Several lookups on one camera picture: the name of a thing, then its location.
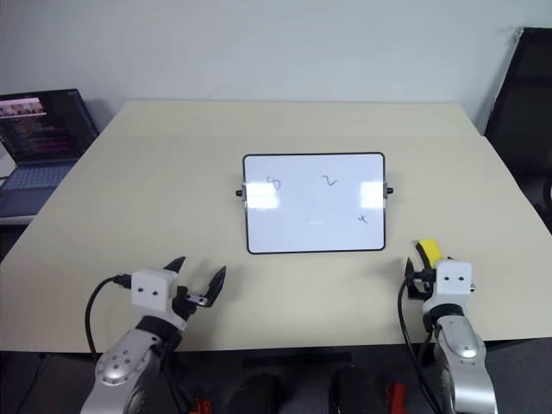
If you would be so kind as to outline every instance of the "laptop keyboard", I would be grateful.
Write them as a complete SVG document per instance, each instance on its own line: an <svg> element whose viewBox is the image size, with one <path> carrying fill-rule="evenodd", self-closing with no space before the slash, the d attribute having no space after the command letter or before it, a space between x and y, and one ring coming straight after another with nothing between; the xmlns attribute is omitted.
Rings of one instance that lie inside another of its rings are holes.
<svg viewBox="0 0 552 414"><path fill-rule="evenodd" d="M10 176L3 190L55 187L69 173L72 165L19 167Z"/></svg>

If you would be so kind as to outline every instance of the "red object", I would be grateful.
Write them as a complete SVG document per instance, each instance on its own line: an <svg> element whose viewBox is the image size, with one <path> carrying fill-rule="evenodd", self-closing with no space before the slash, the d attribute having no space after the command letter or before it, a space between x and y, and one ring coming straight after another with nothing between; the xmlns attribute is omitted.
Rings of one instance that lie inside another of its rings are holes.
<svg viewBox="0 0 552 414"><path fill-rule="evenodd" d="M406 386L396 382L387 388L389 398L389 414L408 414L405 407Z"/></svg>
<svg viewBox="0 0 552 414"><path fill-rule="evenodd" d="M190 414L213 414L215 410L213 409L213 404L201 398L196 398L196 411L190 411Z"/></svg>

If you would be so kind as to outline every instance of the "whiteboard frame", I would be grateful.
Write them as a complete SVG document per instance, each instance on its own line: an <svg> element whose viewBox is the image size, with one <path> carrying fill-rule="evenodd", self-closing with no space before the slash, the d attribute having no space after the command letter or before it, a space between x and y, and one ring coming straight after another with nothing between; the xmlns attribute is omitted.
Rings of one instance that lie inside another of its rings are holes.
<svg viewBox="0 0 552 414"><path fill-rule="evenodd" d="M249 224L248 224L248 208L247 208L247 189L246 189L246 176L245 176L245 159L247 157L274 157L274 156L301 156L301 155L369 155L369 154L378 154L381 155L381 158L383 160L383 184L384 184L384 190L381 194L381 197L384 199L384 207L383 207L383 246L381 248L361 248L361 249L354 249L354 250L301 250L301 251L291 251L291 252L252 252L249 248ZM304 254L304 253L350 253L350 252L380 252L384 248L386 248L387 239L386 239L386 208L387 208L387 181L386 181L386 156L381 153L380 151L371 151L371 152L346 152L346 153L253 153L253 154L245 154L241 158L241 170L243 174L243 183L242 183L242 201L245 203L246 207L245 210L245 237L246 237L246 243L247 243L247 249L250 254Z"/></svg>

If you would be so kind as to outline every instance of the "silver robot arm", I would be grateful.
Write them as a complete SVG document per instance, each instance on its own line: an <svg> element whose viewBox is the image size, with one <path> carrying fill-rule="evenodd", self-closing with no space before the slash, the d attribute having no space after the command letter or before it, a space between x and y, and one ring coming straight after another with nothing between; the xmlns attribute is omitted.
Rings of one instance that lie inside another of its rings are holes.
<svg viewBox="0 0 552 414"><path fill-rule="evenodd" d="M485 343L467 317L467 301L474 291L472 265L438 260L434 269L414 272L409 259L405 275L409 297L424 300L423 323L435 335L434 353L442 368L442 412L497 414L494 389L485 367ZM422 292L414 281L423 284Z"/></svg>
<svg viewBox="0 0 552 414"><path fill-rule="evenodd" d="M226 267L218 271L204 296L192 295L176 285L184 259L178 258L164 269L131 275L132 305L142 318L97 361L94 386L81 414L159 411L157 396L166 388L160 380L161 370L180 344L186 321L197 306L213 305L226 273Z"/></svg>

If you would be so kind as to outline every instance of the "laptop screen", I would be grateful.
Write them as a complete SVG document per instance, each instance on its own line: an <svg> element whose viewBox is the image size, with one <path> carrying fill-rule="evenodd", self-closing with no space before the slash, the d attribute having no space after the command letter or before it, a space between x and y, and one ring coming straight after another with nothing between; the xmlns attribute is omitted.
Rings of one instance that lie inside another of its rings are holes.
<svg viewBox="0 0 552 414"><path fill-rule="evenodd" d="M0 141L16 163L76 159L97 135L76 89L0 96Z"/></svg>

